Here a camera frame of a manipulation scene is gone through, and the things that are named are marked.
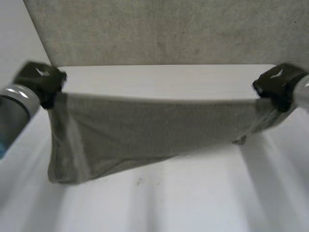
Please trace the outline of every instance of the gray wall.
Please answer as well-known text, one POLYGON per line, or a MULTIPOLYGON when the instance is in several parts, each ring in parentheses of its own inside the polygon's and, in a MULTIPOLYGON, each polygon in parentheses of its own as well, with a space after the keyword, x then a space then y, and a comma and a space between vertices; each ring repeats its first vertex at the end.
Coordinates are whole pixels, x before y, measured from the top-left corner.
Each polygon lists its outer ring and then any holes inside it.
POLYGON ((24 0, 56 66, 309 68, 307 0, 24 0))

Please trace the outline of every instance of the white surface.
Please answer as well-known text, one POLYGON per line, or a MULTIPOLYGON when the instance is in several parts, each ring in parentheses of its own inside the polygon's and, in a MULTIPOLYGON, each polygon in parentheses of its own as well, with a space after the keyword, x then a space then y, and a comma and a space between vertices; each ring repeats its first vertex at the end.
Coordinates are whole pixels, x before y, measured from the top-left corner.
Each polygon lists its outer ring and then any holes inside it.
POLYGON ((65 91, 152 99, 255 99, 253 81, 273 65, 63 67, 65 91))
MULTIPOLYGON (((1 59, 6 60, 0 63, 0 69, 7 74, 0 78, 2 85, 22 60, 47 58, 22 1, 1 1, 0 19, 1 59)), ((254 70, 261 68, 265 66, 252 66, 254 75, 254 70)), ((87 69, 67 68, 68 91, 109 95, 126 91, 122 85, 126 80, 118 79, 122 76, 87 69)), ((125 94, 156 97, 159 91, 171 98, 182 94, 203 98, 203 88, 195 92, 194 84, 188 84, 184 76, 183 80, 178 76, 176 85, 167 80, 173 85, 172 91, 157 87, 164 87, 155 80, 160 77, 152 75, 148 80, 146 76, 127 85, 131 90, 137 86, 138 91, 127 90, 125 94), (191 91, 183 93, 186 88, 181 83, 191 86, 191 91)), ((205 81, 198 74, 194 76, 193 83, 205 81)), ((234 78, 252 81, 230 71, 221 80, 231 83, 234 78)), ((229 93, 235 93, 230 94, 232 97, 239 96, 236 85, 226 86, 231 88, 229 93)), ((252 98, 251 87, 245 88, 241 93, 252 98)), ((219 98, 218 89, 210 90, 219 98)), ((200 154, 65 188, 47 182, 50 130, 46 113, 40 111, 0 161, 0 231, 309 231, 308 121, 308 115, 298 110, 281 126, 264 137, 254 136, 241 149, 236 145, 212 147, 200 154)))

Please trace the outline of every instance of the fabric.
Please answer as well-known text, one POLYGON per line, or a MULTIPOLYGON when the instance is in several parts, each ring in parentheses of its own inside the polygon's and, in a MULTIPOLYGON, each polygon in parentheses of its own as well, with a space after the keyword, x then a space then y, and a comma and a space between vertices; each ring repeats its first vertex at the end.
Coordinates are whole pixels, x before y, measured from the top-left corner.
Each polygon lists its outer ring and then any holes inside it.
POLYGON ((269 100, 164 101, 58 94, 50 181, 78 184, 232 142, 283 121, 269 100))
POLYGON ((308 0, 24 0, 55 66, 309 68, 308 0))

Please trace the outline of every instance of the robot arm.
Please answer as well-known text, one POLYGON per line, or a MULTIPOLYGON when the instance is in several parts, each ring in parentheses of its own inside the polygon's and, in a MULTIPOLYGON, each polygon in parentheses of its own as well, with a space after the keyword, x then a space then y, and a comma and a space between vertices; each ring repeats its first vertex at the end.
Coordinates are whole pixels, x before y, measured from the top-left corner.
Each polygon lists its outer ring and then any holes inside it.
MULTIPOLYGON (((57 68, 28 62, 13 83, 0 90, 0 158, 41 105, 50 109, 67 75, 57 68)), ((253 83, 261 98, 270 98, 281 112, 292 105, 309 110, 309 73, 291 64, 278 65, 253 83)))
POLYGON ((66 80, 65 72, 28 62, 12 84, 0 90, 0 159, 36 114, 40 105, 53 107, 66 80))
POLYGON ((261 98, 270 98, 281 112, 292 106, 309 110, 309 73, 291 64, 280 64, 253 83, 261 98))

